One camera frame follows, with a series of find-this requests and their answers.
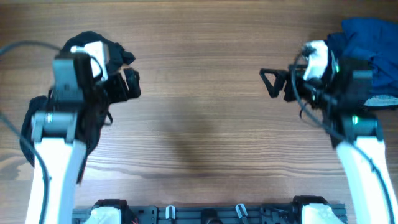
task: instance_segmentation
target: folded cloth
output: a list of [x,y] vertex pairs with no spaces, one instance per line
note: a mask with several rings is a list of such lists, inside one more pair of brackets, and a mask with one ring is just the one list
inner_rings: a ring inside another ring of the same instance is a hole
[[69,52],[73,46],[82,47],[96,41],[102,41],[109,47],[109,63],[106,65],[106,70],[109,74],[117,71],[123,64],[131,64],[136,59],[132,53],[125,51],[119,43],[114,43],[93,31],[82,32],[76,37],[72,37],[63,46],[62,50]]
[[371,96],[398,97],[398,24],[379,19],[347,19],[343,33],[329,34],[327,44],[336,58],[368,60],[373,68]]

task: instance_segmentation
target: blue fabric pile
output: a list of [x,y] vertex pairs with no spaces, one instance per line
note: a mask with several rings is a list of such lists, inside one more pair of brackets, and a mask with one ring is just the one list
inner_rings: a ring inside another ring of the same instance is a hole
[[398,98],[398,24],[379,19],[347,19],[343,33],[330,34],[327,44],[337,58],[368,60],[373,68],[371,96]]

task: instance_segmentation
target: dark blue fabric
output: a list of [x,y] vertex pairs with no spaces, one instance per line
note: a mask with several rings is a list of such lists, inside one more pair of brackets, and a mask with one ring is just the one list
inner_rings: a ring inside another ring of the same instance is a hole
[[398,24],[354,18],[341,23],[343,33],[329,34],[336,57],[368,60],[373,68],[372,95],[398,96]]

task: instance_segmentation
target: wooden table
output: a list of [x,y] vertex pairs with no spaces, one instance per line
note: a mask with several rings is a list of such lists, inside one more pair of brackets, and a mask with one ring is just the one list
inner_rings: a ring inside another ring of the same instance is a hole
[[[396,21],[398,4],[361,1],[132,2],[0,5],[0,45],[62,46],[93,30],[132,52],[142,96],[112,105],[88,158],[76,206],[288,202],[321,195],[345,203],[348,183],[321,129],[299,106],[270,99],[260,68],[287,68],[308,40],[349,17]],[[29,100],[53,84],[55,52],[26,47],[0,62],[0,109],[21,127]],[[398,186],[398,115],[383,111],[387,163]],[[33,169],[0,125],[0,223],[25,219]]]

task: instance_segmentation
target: wooden surface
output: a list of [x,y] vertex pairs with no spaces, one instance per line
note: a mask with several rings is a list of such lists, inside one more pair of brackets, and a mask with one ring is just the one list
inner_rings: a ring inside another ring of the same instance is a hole
[[[142,96],[111,107],[77,188],[77,206],[288,202],[322,195],[347,204],[348,183],[329,137],[270,99],[260,68],[286,68],[301,45],[354,16],[397,21],[398,4],[357,1],[134,2],[0,5],[0,45],[62,46],[93,30],[132,52]],[[27,47],[0,61],[0,109],[21,127],[29,100],[53,83],[54,52]],[[398,186],[398,115],[379,113]],[[33,170],[0,124],[0,223],[22,223]]]

